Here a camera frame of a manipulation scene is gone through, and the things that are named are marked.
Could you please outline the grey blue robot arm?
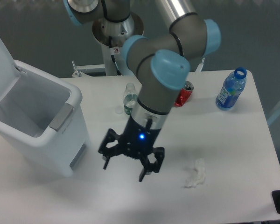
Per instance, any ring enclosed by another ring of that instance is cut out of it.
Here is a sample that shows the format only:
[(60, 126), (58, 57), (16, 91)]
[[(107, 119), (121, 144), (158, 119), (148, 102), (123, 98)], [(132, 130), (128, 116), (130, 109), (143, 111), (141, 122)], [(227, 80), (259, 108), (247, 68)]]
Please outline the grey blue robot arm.
[(168, 34), (143, 36), (143, 22), (128, 0), (66, 0), (74, 24), (92, 22), (97, 41), (119, 48), (127, 68), (142, 87), (122, 134), (109, 129), (98, 152), (105, 162), (117, 155), (139, 160), (139, 179), (160, 171), (165, 150), (154, 142), (190, 71), (189, 61), (216, 51), (221, 43), (218, 25), (201, 19), (189, 0), (158, 0), (156, 6)]

